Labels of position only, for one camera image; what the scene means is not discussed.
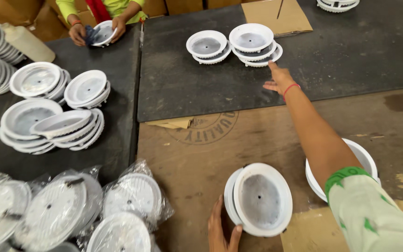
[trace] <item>torn cardboard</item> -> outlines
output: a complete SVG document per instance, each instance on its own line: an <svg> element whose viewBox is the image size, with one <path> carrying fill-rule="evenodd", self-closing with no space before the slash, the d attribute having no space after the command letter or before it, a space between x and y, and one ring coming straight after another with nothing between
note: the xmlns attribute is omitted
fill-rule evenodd
<svg viewBox="0 0 403 252"><path fill-rule="evenodd" d="M242 9L247 23L267 26L273 31L275 37L313 31L309 20L296 0L242 3Z"/></svg>
<svg viewBox="0 0 403 252"><path fill-rule="evenodd" d="M182 117L182 118L146 122L146 124L160 126L168 129L178 129L178 128L187 129L189 125L191 125L191 121L193 119L194 117Z"/></svg>

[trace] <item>hand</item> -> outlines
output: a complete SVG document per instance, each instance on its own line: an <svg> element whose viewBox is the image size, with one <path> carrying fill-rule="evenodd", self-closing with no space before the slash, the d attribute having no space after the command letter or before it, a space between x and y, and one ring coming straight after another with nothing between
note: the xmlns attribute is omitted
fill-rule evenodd
<svg viewBox="0 0 403 252"><path fill-rule="evenodd" d="M117 29L115 35L113 36L111 43L115 43L122 36L122 34L125 33L125 23L126 23L126 21L121 17L115 17L113 19L113 24L112 24L113 31L116 28L118 28L118 29Z"/></svg>
<svg viewBox="0 0 403 252"><path fill-rule="evenodd" d="M85 31L85 27L82 24L73 25L69 30L69 35L76 45L85 46L83 38L87 36L87 31Z"/></svg>
<svg viewBox="0 0 403 252"><path fill-rule="evenodd" d="M296 84L287 68L279 68L273 61L268 61L271 70L271 81L266 81L264 88L278 92L284 95L285 90L291 85Z"/></svg>
<svg viewBox="0 0 403 252"><path fill-rule="evenodd" d="M228 242L223 236L220 212L223 206L223 195L217 200L212 209L211 217L208 220L208 238L210 252L237 252L239 249L239 240L242 235L242 226L238 225L231 234L231 240Z"/></svg>

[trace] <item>cardboard sheet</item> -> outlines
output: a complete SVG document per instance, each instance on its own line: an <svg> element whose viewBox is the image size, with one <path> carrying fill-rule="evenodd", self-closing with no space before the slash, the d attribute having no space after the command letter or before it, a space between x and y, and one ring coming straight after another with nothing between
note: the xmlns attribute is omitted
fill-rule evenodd
<svg viewBox="0 0 403 252"><path fill-rule="evenodd" d="M242 9L247 23L267 26L276 37L313 31L309 20L296 0L242 3Z"/></svg>

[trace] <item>cardboard box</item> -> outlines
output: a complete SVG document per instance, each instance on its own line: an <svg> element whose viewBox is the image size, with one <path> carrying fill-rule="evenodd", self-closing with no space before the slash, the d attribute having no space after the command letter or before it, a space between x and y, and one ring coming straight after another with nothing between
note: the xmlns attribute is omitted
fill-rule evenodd
<svg viewBox="0 0 403 252"><path fill-rule="evenodd" d="M203 0L166 0L169 15L203 10Z"/></svg>
<svg viewBox="0 0 403 252"><path fill-rule="evenodd" d="M59 39L67 32L56 12L47 3L40 9L34 24L27 29L43 42Z"/></svg>
<svg viewBox="0 0 403 252"><path fill-rule="evenodd" d="M91 11L87 10L84 12L80 12L78 14L80 21L82 21L82 24L85 25L90 25L91 27L94 28L94 26L97 25L96 19L93 17L91 14ZM64 17L62 15L58 15L59 20L62 22L62 24L66 27L66 29L70 29L71 26L64 20Z"/></svg>
<svg viewBox="0 0 403 252"><path fill-rule="evenodd" d="M267 26L276 37L311 32L309 20L296 0L266 0L242 4L247 23Z"/></svg>
<svg viewBox="0 0 403 252"><path fill-rule="evenodd" d="M56 0L46 0L46 2L54 9L54 11L58 14L61 15L61 11L59 6L56 3ZM78 12L84 12L88 10L87 3L85 0L74 0L74 5L77 9Z"/></svg>
<svg viewBox="0 0 403 252"><path fill-rule="evenodd" d="M29 26L34 23L44 0L0 0L0 24Z"/></svg>
<svg viewBox="0 0 403 252"><path fill-rule="evenodd" d="M156 17L167 14L166 3L164 0L146 0L142 11L149 17Z"/></svg>
<svg viewBox="0 0 403 252"><path fill-rule="evenodd" d="M206 0L208 9L216 9L225 6L242 3L242 0Z"/></svg>

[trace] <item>white plastic bottle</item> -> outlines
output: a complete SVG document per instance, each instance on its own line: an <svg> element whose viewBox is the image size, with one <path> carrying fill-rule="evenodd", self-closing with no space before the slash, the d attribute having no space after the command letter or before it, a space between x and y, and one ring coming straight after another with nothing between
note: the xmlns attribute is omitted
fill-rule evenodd
<svg viewBox="0 0 403 252"><path fill-rule="evenodd" d="M5 40L31 60L53 62L56 58L56 54L25 27L8 23L2 24L1 27L5 32Z"/></svg>

